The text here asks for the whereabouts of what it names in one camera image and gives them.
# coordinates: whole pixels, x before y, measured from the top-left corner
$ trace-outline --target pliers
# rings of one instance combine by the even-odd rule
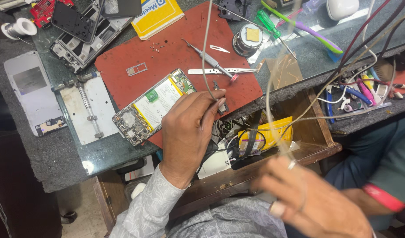
[[[338,85],[338,84],[331,84],[331,86],[339,88],[342,91],[343,91],[343,89],[345,87],[344,85]],[[371,105],[371,103],[372,103],[366,96],[364,96],[364,94],[358,92],[357,90],[355,90],[355,89],[353,89],[351,87],[347,87],[346,92],[351,94],[351,95],[354,95],[354,96],[358,97],[361,101],[365,102],[367,105]]]
[[[329,102],[332,101],[332,85],[329,84],[326,87],[326,100],[328,100]],[[332,104],[330,103],[326,103],[326,114],[327,116],[333,116],[333,112],[332,112]],[[334,118],[329,118],[329,122],[330,124],[334,123]]]
[[[329,101],[329,102],[332,101],[332,87],[339,88],[342,91],[345,88],[344,85],[338,85],[338,84],[327,85],[325,92],[326,92],[326,100]],[[371,105],[371,101],[366,96],[364,96],[362,93],[358,92],[357,90],[352,89],[351,87],[347,87],[346,92],[351,94],[351,95],[354,95],[354,96],[358,97],[360,100],[365,102],[367,105]],[[332,104],[327,102],[326,105],[327,105],[327,108],[326,108],[327,116],[333,116]],[[329,122],[331,124],[333,124],[334,123],[334,118],[329,118]]]

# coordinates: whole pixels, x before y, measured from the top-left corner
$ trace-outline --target patterned shirt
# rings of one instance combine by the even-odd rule
[[[165,234],[179,238],[287,238],[283,222],[269,214],[270,204],[255,197],[226,198],[166,226],[184,191],[170,184],[157,167],[129,209],[117,216],[110,238],[160,238]]]

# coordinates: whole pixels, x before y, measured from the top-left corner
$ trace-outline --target ring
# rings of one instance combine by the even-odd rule
[[[291,162],[290,162],[289,165],[288,165],[288,169],[292,169],[292,168],[295,166],[295,164],[296,164],[296,161],[295,161],[295,160],[291,160]]]

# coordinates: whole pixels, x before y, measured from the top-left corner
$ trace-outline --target floor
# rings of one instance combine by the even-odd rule
[[[58,191],[57,199],[61,214],[78,214],[72,224],[63,224],[62,238],[103,238],[107,234],[91,180]]]

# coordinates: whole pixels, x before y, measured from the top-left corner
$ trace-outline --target finger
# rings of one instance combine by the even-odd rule
[[[177,114],[177,115],[179,115],[179,114],[181,114],[182,112],[184,112],[184,111],[185,111],[186,109],[188,109],[189,106],[195,101],[195,99],[196,99],[199,95],[201,95],[201,94],[203,94],[203,93],[206,93],[206,91],[193,92],[193,93],[191,93],[191,94],[189,94],[189,95],[186,95],[186,97],[185,97],[183,100],[181,100],[180,103],[178,103],[177,107],[175,107],[174,113]]]
[[[226,94],[226,89],[213,90],[212,93],[215,98],[221,98]],[[201,119],[213,102],[215,102],[215,100],[211,97],[210,93],[203,92],[195,98],[188,109],[185,110],[185,113],[191,119]]]
[[[275,177],[269,175],[258,177],[253,184],[253,188],[269,192],[274,197],[287,202],[295,208],[300,208],[302,205],[302,193],[298,189],[280,182]]]
[[[301,176],[294,168],[288,169],[290,160],[285,156],[275,156],[266,162],[266,165],[260,169],[260,175],[268,174],[278,178],[280,181],[291,185],[292,187],[300,187]]]
[[[180,105],[180,103],[182,101],[184,101],[187,97],[188,97],[188,95],[186,95],[186,94],[180,96],[179,99],[174,103],[174,105],[172,106],[172,108],[169,111],[174,111],[175,108],[177,108]]]
[[[211,106],[205,111],[204,116],[201,119],[201,129],[207,130],[207,133],[211,133],[214,118],[217,114],[219,107],[226,101],[226,98],[221,98],[217,102],[211,104]]]
[[[274,217],[280,218],[295,227],[295,229],[306,236],[319,237],[323,233],[323,229],[319,224],[286,203],[275,201],[271,204],[269,212]]]

